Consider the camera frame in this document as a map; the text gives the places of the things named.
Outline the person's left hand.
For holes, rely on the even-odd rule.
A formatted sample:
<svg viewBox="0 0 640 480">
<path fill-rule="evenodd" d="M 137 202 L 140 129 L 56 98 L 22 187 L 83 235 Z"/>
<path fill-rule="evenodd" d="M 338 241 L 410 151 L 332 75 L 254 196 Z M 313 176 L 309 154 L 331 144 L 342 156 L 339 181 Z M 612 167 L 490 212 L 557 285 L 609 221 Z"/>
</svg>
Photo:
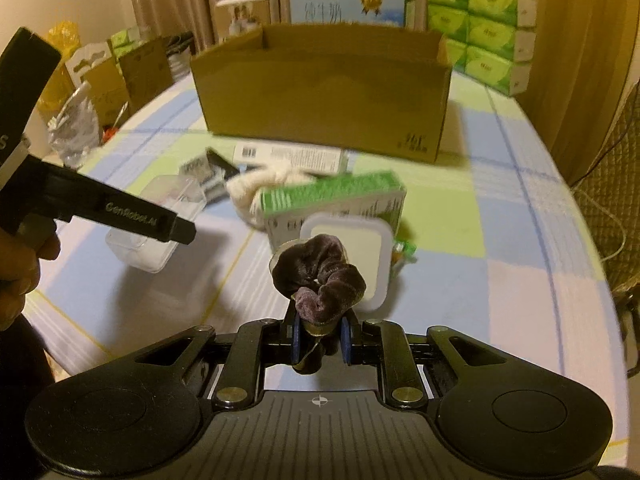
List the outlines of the person's left hand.
<svg viewBox="0 0 640 480">
<path fill-rule="evenodd" d="M 1 330 L 13 324 L 24 309 L 26 295 L 37 287 L 40 261 L 58 258 L 60 247 L 55 233 L 35 250 L 1 231 Z"/>
</svg>

